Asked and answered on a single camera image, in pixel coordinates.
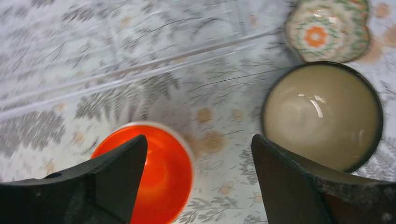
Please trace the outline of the small white patterned bowl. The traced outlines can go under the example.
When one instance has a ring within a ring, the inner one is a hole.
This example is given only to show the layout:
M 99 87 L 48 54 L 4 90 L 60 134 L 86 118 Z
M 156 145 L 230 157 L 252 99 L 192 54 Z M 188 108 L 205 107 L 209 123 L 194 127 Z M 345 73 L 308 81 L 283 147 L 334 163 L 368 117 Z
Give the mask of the small white patterned bowl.
M 285 21 L 288 45 L 304 62 L 347 63 L 370 45 L 367 0 L 300 0 Z

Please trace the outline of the white and teal bowl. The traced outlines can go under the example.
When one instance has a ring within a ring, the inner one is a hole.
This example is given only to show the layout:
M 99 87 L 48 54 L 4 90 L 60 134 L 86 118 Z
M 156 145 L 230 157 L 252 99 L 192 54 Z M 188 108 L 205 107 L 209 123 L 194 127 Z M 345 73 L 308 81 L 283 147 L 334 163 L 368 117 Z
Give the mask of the white and teal bowl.
M 261 112 L 266 138 L 347 173 L 373 155 L 383 123 L 381 101 L 371 83 L 356 70 L 328 61 L 299 65 L 279 77 Z

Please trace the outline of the orange bowl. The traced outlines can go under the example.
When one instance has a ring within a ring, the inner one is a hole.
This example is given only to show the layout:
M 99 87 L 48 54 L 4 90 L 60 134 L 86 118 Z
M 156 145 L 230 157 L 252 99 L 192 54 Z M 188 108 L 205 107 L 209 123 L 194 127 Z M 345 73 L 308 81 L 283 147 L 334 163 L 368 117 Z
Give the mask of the orange bowl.
M 187 205 L 194 182 L 193 152 L 180 134 L 156 122 L 131 122 L 104 139 L 91 157 L 139 134 L 146 137 L 148 152 L 130 222 L 170 224 Z

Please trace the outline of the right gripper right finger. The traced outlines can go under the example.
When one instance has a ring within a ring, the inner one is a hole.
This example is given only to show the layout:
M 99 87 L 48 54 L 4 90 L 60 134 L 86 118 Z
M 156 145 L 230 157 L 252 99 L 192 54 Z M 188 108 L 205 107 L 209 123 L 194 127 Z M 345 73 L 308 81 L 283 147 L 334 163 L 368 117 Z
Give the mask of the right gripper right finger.
M 393 224 L 396 184 L 328 168 L 260 134 L 251 152 L 270 224 Z

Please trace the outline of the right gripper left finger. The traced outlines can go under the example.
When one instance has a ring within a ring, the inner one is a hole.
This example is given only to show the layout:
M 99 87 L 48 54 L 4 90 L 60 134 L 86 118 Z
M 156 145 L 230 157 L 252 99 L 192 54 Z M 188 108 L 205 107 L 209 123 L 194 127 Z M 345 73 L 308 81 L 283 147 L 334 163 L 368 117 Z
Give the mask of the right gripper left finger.
M 42 179 L 0 185 L 3 224 L 128 224 L 146 162 L 146 137 Z

